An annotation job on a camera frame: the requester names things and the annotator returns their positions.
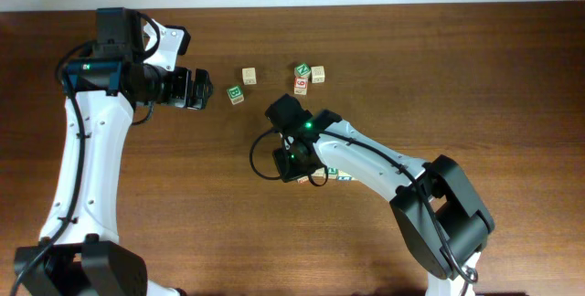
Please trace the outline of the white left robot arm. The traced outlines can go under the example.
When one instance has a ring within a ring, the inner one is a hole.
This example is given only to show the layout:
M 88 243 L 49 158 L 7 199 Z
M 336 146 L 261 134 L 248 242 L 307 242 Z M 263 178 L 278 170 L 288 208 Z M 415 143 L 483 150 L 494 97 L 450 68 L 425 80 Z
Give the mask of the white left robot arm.
M 55 68 L 67 116 L 58 186 L 38 243 L 16 250 L 13 286 L 33 295 L 171 295 L 120 243 L 122 149 L 137 108 L 201 111 L 213 85 L 207 71 L 177 65 L 191 39 L 182 26 L 118 7 L 99 9 L 96 27 Z

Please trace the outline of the green A wooden block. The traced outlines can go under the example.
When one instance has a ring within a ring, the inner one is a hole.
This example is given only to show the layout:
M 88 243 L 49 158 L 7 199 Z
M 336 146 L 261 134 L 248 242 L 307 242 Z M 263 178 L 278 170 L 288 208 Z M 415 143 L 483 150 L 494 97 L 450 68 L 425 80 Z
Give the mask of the green A wooden block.
M 328 167 L 327 168 L 327 176 L 329 179 L 336 180 L 338 177 L 338 170 L 336 168 L 333 168 L 333 167 Z

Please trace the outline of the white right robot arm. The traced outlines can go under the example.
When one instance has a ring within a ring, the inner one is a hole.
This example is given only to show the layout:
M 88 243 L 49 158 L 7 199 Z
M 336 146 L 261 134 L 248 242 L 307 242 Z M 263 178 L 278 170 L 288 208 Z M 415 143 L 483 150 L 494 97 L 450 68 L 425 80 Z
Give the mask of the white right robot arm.
M 431 162 L 389 149 L 340 115 L 313 115 L 285 94 L 265 111 L 281 145 L 272 153 L 284 183 L 335 168 L 385 199 L 407 249 L 428 273 L 429 295 L 474 293 L 476 264 L 495 222 L 465 172 L 440 155 Z

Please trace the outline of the number 2 blue block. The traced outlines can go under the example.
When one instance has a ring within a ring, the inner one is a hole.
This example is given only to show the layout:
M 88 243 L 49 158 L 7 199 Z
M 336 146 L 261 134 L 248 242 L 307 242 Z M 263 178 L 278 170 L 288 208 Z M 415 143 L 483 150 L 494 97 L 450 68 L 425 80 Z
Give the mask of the number 2 blue block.
M 347 172 L 344 172 L 342 170 L 339 170 L 338 173 L 337 173 L 337 178 L 336 179 L 339 180 L 339 181 L 352 181 L 354 179 L 354 177 L 351 174 L 347 173 Z

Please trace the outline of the sailboat yellow I block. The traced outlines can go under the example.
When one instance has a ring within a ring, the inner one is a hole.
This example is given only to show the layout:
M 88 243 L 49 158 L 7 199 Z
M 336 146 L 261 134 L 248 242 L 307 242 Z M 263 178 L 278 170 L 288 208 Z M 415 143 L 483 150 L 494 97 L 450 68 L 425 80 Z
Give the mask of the sailboat yellow I block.
M 323 167 L 323 168 L 319 168 L 319 169 L 315 170 L 312 173 L 312 177 L 325 178 L 326 177 L 326 169 Z

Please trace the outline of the red U wooden block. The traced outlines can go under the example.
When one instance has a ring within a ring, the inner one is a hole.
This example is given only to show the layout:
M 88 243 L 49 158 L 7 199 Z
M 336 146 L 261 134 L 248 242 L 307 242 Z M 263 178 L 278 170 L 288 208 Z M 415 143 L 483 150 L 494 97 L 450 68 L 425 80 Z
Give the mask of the red U wooden block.
M 303 176 L 303 177 L 298 178 L 296 181 L 299 184 L 307 183 L 307 182 L 310 182 L 310 178 L 309 178 L 309 176 Z

